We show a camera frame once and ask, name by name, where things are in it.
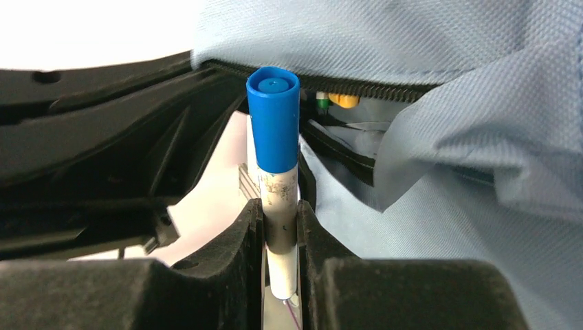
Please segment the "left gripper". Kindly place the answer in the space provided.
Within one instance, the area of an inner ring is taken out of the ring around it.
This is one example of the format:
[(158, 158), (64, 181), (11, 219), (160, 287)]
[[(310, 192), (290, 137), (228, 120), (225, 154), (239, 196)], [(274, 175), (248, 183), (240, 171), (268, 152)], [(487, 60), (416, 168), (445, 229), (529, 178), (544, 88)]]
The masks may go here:
[[(248, 68), (187, 53), (1, 71), (1, 260), (70, 259), (179, 234), (167, 208), (199, 182)], [(43, 201), (15, 196), (154, 196)]]

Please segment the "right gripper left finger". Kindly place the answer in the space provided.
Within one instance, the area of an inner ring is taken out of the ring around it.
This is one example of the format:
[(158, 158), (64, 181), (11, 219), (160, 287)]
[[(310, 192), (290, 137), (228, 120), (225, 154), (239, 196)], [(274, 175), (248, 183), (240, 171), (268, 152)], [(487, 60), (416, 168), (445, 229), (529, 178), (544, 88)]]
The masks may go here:
[(2, 329), (261, 329), (263, 212), (169, 267), (156, 259), (6, 261)]

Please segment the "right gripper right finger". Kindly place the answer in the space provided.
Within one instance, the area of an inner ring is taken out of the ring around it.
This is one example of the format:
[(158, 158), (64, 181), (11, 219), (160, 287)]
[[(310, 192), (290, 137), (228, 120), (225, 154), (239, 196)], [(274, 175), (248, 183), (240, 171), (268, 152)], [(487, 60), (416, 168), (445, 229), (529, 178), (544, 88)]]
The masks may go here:
[(354, 255), (298, 205), (305, 329), (526, 329), (506, 278), (464, 259), (380, 260)]

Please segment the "blue capped pen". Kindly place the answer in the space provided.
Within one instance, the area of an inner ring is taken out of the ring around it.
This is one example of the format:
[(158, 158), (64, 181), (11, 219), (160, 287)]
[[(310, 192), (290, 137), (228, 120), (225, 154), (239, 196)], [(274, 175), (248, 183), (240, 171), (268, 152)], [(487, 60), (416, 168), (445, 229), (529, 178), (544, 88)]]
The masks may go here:
[(279, 300), (297, 290), (300, 81), (262, 67), (246, 82), (265, 227), (269, 286)]

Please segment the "blue student backpack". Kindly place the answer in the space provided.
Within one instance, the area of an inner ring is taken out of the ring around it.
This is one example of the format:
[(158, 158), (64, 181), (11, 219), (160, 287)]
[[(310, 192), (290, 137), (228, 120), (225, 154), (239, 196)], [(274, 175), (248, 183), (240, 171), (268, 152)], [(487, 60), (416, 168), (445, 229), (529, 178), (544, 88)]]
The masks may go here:
[(582, 328), (581, 1), (205, 1), (212, 60), (428, 86), (316, 125), (372, 186), (302, 140), (321, 224), (363, 258), (489, 261), (532, 329)]

